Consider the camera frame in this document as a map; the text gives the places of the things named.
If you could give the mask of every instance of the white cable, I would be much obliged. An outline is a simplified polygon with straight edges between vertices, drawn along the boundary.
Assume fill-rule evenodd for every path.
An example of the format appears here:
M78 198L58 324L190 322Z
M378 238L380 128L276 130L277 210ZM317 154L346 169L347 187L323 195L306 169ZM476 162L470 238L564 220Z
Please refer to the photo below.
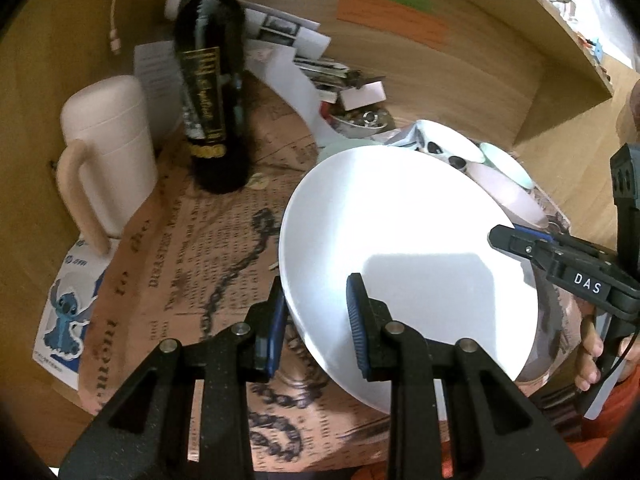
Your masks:
M111 0L111 13L110 23L111 31L109 33L109 39L111 41L111 51L114 54L120 53L120 38L118 37L118 29L116 28L116 0Z

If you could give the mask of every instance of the wooden wall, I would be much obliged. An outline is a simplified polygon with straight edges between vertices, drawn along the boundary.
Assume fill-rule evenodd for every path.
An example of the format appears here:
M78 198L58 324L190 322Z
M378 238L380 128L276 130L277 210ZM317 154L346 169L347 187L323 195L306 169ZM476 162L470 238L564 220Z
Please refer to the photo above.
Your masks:
M385 75L387 105L401 124L436 120L509 146L546 67L519 33L466 0L428 0L431 14L447 26L437 48L338 20L339 0L251 1L320 22L320 32L332 38L327 55Z
M118 0L115 57L110 4L27 0L0 40L0 400L53 466L90 419L31 360L47 291L78 236L49 165L63 149L60 109L84 86L130 73L133 46L164 27L164 0Z
M546 0L468 0L497 20L516 30L545 57L571 69L593 84L606 98L612 89L606 78L594 70L588 56L569 25Z

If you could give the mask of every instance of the white cup lid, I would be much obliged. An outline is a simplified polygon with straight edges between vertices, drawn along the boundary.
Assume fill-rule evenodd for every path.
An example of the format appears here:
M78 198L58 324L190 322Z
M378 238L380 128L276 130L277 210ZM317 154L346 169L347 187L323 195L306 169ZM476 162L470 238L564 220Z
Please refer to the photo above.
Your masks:
M147 126L143 103L142 85L132 75L110 77L83 88L60 112L66 143L90 140L103 153L126 144Z

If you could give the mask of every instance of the white paper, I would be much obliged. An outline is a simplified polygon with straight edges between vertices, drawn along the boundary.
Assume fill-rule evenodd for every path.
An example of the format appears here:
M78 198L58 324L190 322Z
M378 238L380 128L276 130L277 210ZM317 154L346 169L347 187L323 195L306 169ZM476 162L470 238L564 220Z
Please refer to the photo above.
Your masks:
M284 12L283 10L273 9L272 7L267 7L265 5L254 4L253 2L248 2L246 0L239 1L240 5L242 5L245 9L253 9L257 10L258 12L270 14L271 16L277 16L278 18L282 18L283 20L287 20L288 22L297 23L298 25L300 25L300 27L305 27L309 30L318 30L318 27L320 27L320 23L318 22L312 22L311 20L300 18L299 16L289 14L288 12Z
M33 360L75 390L86 326L119 243L110 241L106 256L97 256L82 238L71 247L49 289L33 345Z
M347 88L340 91L340 99L345 111L386 101L385 89L382 82L376 81L364 85L362 88Z
M322 57L331 38L270 13L275 9L266 9L269 12L251 8L244 10L247 38L295 47L296 53L305 58L315 60Z
M320 148L344 139L320 115L318 90L293 63L295 48L266 41L246 40L244 49L249 72L297 112Z
M133 53L133 73L142 83L149 129L158 147L182 119L180 67L175 59L174 42L137 45Z

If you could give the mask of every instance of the wine bottle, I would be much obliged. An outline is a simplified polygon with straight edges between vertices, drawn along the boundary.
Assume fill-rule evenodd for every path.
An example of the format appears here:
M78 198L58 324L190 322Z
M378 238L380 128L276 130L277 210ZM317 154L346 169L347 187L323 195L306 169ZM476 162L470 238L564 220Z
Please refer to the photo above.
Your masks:
M217 194L244 186L249 173L243 29L237 0L190 0L175 22L193 174L197 184Z

